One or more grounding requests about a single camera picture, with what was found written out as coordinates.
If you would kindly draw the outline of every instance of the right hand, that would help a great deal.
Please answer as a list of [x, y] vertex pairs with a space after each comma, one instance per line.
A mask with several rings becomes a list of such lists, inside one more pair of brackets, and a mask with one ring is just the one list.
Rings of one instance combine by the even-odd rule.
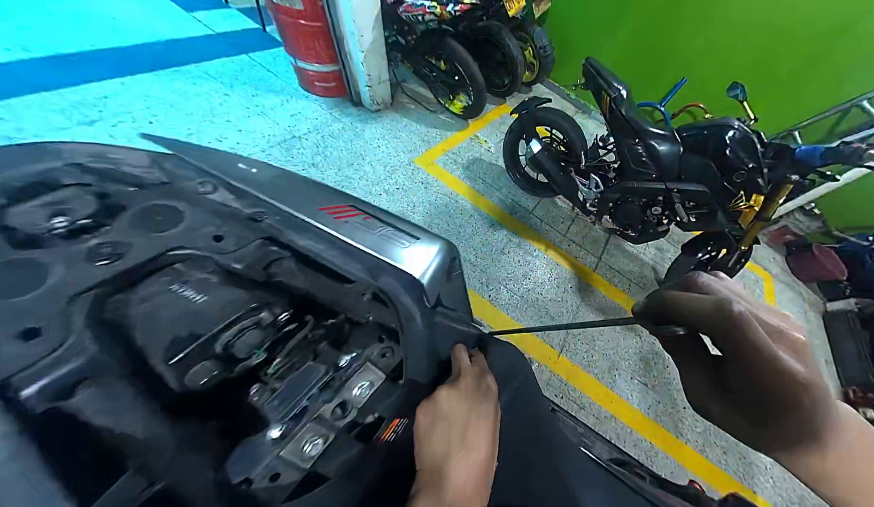
[[803, 329], [721, 272], [691, 272], [634, 307], [647, 324], [699, 335], [657, 337], [678, 366], [690, 406], [732, 437], [777, 460], [825, 446], [840, 403], [816, 365]]

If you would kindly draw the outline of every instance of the red object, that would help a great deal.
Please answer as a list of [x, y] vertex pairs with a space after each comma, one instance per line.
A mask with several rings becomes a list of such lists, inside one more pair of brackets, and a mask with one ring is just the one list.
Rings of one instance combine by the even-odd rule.
[[847, 279], [847, 267], [827, 246], [813, 245], [810, 250], [789, 254], [786, 260], [790, 272], [803, 283]]
[[265, 2], [293, 57], [299, 86], [319, 97], [346, 97], [346, 80], [323, 0], [270, 0]]

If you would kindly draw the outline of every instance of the red stripe logo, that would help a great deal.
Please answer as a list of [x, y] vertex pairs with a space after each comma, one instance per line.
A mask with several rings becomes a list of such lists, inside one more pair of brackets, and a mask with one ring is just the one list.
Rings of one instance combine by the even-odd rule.
[[335, 206], [319, 207], [318, 211], [323, 211], [337, 220], [346, 220], [349, 218], [355, 218], [356, 216], [361, 216], [362, 220], [372, 220], [374, 218], [352, 204], [337, 204]]

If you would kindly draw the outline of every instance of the motorcycle tire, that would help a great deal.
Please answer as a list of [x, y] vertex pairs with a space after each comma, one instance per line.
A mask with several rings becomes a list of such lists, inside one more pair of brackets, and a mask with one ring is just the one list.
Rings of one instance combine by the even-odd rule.
[[444, 63], [447, 68], [454, 67], [457, 74], [460, 75], [455, 77], [462, 77], [465, 80], [469, 92], [469, 97], [465, 97], [465, 100], [460, 97], [461, 93], [454, 98], [442, 97], [445, 94], [436, 89], [436, 86], [428, 83], [431, 95], [437, 99], [437, 102], [452, 115], [463, 120], [471, 120], [480, 116], [484, 112], [484, 108], [487, 107], [487, 85], [484, 83], [484, 75], [481, 74], [481, 70], [477, 67], [471, 54], [457, 41], [445, 37], [434, 46], [428, 56]]
[[531, 26], [514, 33], [524, 57], [522, 86], [535, 86], [547, 80], [556, 65], [556, 50], [546, 30]]
[[525, 115], [531, 115], [531, 118], [537, 122], [537, 126], [545, 128], [553, 137], [553, 143], [548, 146], [548, 149], [555, 154], [558, 154], [560, 148], [563, 148], [565, 154], [573, 154], [579, 160], [580, 154], [588, 148], [588, 139], [575, 118], [555, 108], [533, 109], [516, 118], [509, 126], [503, 140], [505, 171], [519, 189], [535, 198], [554, 198], [559, 192], [553, 189], [543, 176], [533, 171], [528, 172], [522, 162], [521, 146], [524, 143], [526, 133], [525, 122], [522, 118]]
[[464, 40], [490, 95], [507, 98], [521, 89], [524, 55], [508, 28], [496, 21], [482, 21], [465, 32]]

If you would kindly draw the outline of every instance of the left hand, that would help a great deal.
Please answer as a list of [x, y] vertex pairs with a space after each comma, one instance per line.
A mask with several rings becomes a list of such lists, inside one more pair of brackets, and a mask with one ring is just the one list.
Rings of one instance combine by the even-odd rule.
[[499, 396], [487, 360], [452, 349], [452, 376], [415, 413], [418, 476], [410, 505], [483, 507], [499, 452]]

